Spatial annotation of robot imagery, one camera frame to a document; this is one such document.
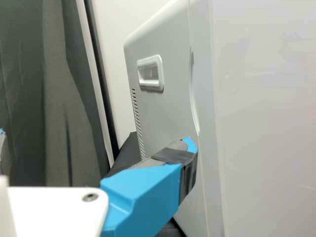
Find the blue plastic part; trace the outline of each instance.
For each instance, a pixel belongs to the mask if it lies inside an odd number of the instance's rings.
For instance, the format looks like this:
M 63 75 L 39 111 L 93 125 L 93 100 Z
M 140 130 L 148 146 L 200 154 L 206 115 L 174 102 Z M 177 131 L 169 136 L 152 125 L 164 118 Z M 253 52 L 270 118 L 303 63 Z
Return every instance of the blue plastic part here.
M 194 153 L 194 154 L 196 154 L 198 152 L 197 146 L 191 140 L 190 137 L 185 137 L 185 138 L 182 139 L 182 141 L 185 142 L 187 144 L 187 146 L 188 146 L 187 152 Z
M 101 180 L 109 210 L 101 237 L 151 237 L 179 206 L 180 164 L 127 169 Z

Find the black tape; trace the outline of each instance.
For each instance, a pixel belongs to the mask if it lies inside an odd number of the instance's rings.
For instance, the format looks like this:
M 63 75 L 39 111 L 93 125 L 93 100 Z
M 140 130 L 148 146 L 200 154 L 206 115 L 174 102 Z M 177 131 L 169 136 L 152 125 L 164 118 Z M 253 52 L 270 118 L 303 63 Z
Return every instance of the black tape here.
M 181 164 L 180 196 L 179 204 L 189 194 L 196 183 L 197 154 L 164 148 L 152 156 L 152 159 L 160 160 L 168 164 Z

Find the black curtain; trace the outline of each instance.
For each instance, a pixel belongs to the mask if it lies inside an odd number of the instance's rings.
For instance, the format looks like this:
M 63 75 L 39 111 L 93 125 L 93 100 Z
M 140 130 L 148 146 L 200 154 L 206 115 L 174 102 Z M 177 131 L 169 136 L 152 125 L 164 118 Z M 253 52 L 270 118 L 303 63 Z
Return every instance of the black curtain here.
M 12 185 L 98 186 L 108 172 L 75 0 L 0 2 L 0 127 Z

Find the white wall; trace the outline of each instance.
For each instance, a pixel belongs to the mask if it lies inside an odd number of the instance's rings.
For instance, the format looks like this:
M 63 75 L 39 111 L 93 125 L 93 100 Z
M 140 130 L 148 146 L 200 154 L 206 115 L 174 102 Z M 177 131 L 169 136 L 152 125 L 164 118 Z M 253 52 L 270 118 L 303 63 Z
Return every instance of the white wall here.
M 130 33 L 168 1 L 92 1 L 119 147 L 130 132 L 136 131 L 123 44 Z

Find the vent grille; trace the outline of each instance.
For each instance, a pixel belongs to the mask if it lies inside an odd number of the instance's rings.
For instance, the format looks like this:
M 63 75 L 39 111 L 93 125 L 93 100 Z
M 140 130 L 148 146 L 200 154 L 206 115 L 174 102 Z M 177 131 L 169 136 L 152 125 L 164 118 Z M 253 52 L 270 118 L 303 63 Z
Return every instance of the vent grille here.
M 138 111 L 138 101 L 137 101 L 136 90 L 134 88 L 131 89 L 131 97 L 132 97 L 132 105 L 133 105 L 133 111 L 134 111 L 135 126 L 136 126 L 136 131 L 137 131 L 140 155 L 141 155 L 142 160 L 145 160 L 146 152 L 145 152 L 145 146 L 144 146 L 144 141 L 143 141 L 141 118 Z

